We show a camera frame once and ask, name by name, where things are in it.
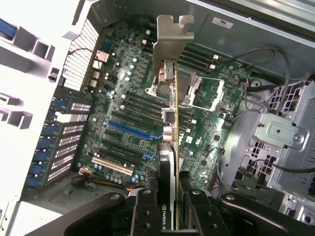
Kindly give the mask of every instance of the screw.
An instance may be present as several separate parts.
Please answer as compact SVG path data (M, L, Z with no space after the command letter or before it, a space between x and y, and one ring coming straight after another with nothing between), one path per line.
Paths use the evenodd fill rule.
M234 200L235 197L233 195L226 195L226 199L228 200Z
M302 140L302 138L301 138L301 136L299 136L299 135L294 135L294 136L293 136L293 140L294 140L295 142L300 142L300 141Z
M110 197L111 200L117 200L118 198L119 198L118 194L115 194L115 195Z
M201 191L200 190L193 190L192 193L195 194L195 195L198 195L198 194L201 193Z

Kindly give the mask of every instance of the motherboard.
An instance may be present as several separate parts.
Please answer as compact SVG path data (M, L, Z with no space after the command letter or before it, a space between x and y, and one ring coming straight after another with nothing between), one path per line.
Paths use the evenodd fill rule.
M153 74L154 29L117 22L106 29L99 50L106 63L94 67L83 96L93 99L74 166L122 186L146 185L157 168L162 110L169 86ZM189 171L193 188L212 188L216 167L251 70L238 62L188 44L178 60L179 168Z

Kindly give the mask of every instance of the green circuit board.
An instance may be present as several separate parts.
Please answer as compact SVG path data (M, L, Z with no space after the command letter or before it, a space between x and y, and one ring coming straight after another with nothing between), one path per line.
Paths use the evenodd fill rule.
M88 166L95 175L121 185L134 182L145 186L147 171L157 168L156 143L162 142L161 110L169 107L168 88L157 87L154 95L148 93L154 84L152 42L156 32L126 22L118 22L112 29L112 34L99 46L109 54L109 59L93 89L93 112L75 167L79 170ZM209 58L214 65L211 69L198 65L194 57L189 63L186 57L178 62L179 85L183 82L179 108L180 166L190 172L193 187L208 189L216 179L216 164L251 71L238 62L219 64L215 53L198 45L186 48L201 55L200 58ZM193 106L186 106L185 94L193 76L202 81ZM85 96L90 98L90 91Z

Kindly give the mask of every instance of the silver metal bracket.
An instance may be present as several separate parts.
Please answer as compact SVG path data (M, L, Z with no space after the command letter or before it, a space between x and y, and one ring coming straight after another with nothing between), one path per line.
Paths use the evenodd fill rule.
M254 134L259 140L283 148L302 149L308 138L306 130L293 126L292 121L275 114L260 114Z
M157 17L157 42L153 45L154 74L164 85L174 79L173 67L170 65L173 64L172 60L177 60L185 45L193 42L194 34L184 31L185 25L192 23L193 16L180 16L179 23L174 23L173 16Z

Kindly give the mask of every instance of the white label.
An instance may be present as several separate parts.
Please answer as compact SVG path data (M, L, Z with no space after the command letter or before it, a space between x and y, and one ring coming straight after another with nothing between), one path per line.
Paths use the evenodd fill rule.
M186 143L189 143L189 144L192 143L192 137L191 136L187 136Z
M218 26L222 26L222 27L225 27L227 29L230 29L232 28L233 24L231 22L228 22L228 21L225 21L225 20L221 20L217 17L213 18L213 21L212 21L213 24L216 24Z

